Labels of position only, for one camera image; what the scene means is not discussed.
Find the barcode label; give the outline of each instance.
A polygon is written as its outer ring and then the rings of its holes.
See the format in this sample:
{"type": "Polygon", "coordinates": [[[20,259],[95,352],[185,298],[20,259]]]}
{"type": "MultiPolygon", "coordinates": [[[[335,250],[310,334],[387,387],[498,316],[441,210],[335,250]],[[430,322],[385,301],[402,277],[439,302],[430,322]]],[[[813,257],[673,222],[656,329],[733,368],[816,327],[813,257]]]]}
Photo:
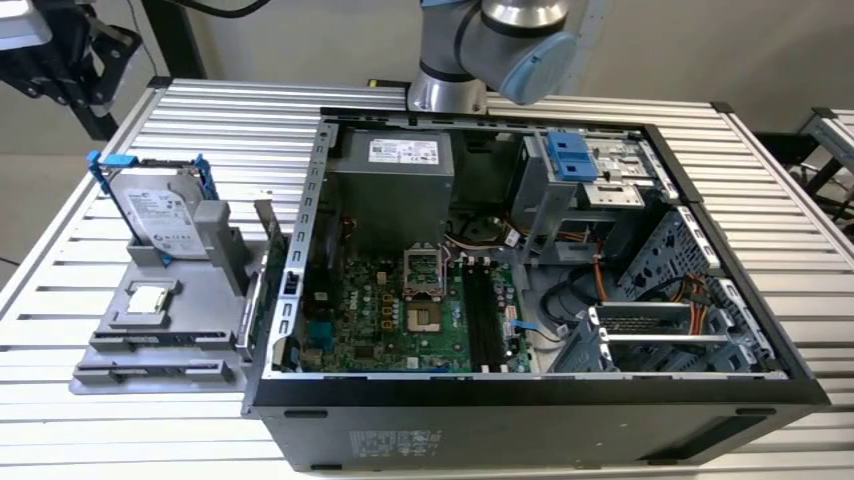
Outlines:
{"type": "Polygon", "coordinates": [[[371,140],[369,162],[439,165],[439,142],[423,140],[371,140]]]}

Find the white label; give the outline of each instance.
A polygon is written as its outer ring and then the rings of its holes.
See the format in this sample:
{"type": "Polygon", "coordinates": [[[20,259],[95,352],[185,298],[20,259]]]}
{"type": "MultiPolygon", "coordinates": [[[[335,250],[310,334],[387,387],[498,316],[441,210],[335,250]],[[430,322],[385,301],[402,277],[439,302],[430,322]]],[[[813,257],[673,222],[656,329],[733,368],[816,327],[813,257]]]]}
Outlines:
{"type": "Polygon", "coordinates": [[[508,246],[510,248],[516,247],[517,244],[520,243],[520,232],[517,232],[516,229],[510,229],[510,233],[508,234],[508,237],[505,238],[505,243],[508,244],[508,246]]]}
{"type": "Polygon", "coordinates": [[[439,142],[421,140],[371,140],[369,162],[439,165],[439,142]]]}
{"type": "Polygon", "coordinates": [[[185,199],[169,190],[129,189],[131,210],[158,250],[174,257],[206,255],[185,199]]]}

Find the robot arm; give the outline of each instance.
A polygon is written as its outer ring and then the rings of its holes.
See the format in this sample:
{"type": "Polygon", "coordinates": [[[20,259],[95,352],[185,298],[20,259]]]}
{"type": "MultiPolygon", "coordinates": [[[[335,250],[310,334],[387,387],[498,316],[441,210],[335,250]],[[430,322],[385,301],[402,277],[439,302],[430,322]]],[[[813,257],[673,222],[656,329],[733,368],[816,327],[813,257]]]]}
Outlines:
{"type": "Polygon", "coordinates": [[[421,71],[411,110],[486,113],[486,87],[526,105],[566,80],[570,0],[422,0],[421,71]]]}

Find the small metal plate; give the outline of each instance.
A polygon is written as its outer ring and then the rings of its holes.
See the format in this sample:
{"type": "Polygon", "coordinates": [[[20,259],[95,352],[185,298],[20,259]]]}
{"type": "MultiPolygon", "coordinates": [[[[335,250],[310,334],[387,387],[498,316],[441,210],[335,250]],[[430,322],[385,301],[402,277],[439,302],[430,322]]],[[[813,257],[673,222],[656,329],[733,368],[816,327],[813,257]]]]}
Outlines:
{"type": "Polygon", "coordinates": [[[634,185],[584,183],[592,207],[644,208],[644,199],[634,185]]]}

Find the aluminum table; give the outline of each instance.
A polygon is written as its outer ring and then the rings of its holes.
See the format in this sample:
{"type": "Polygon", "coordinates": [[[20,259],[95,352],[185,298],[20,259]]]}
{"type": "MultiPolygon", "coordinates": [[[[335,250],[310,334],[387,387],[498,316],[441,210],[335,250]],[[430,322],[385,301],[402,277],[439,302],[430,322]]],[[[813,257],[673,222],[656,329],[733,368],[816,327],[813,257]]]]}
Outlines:
{"type": "MultiPolygon", "coordinates": [[[[233,223],[258,237],[255,198],[273,198],[285,230],[293,227],[318,109],[405,103],[401,89],[177,80],[147,90],[106,151],[163,159],[205,152],[233,223]]],[[[493,97],[490,110],[658,125],[833,407],[701,467],[346,476],[854,478],[854,247],[738,117],[708,103],[576,97],[528,107],[493,97]]],[[[307,478],[291,471],[262,422],[241,418],[242,394],[69,392],[129,262],[129,238],[85,178],[0,293],[0,477],[307,478]]]]}

